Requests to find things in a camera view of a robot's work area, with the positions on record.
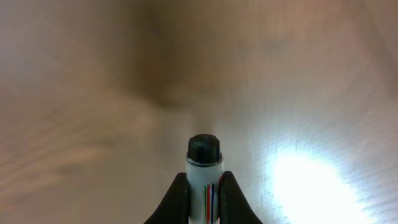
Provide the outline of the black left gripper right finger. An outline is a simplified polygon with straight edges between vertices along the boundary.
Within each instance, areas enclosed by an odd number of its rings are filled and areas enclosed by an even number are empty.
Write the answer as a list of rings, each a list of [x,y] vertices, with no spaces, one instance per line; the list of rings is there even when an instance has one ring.
[[[218,194],[220,224],[262,224],[231,171],[223,172]]]

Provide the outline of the black whiteboard marker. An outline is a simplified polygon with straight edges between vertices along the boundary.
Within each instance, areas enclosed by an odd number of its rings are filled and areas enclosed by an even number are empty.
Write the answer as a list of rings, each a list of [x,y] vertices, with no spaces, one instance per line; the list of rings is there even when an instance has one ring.
[[[216,136],[197,134],[189,139],[186,175],[189,184],[190,223],[218,223],[218,193],[223,175],[223,155]]]

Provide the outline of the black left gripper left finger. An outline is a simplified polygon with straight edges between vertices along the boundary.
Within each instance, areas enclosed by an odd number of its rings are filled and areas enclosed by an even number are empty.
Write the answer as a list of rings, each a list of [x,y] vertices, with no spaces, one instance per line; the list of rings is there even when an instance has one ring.
[[[178,173],[153,214],[144,224],[188,224],[189,184],[186,173]]]

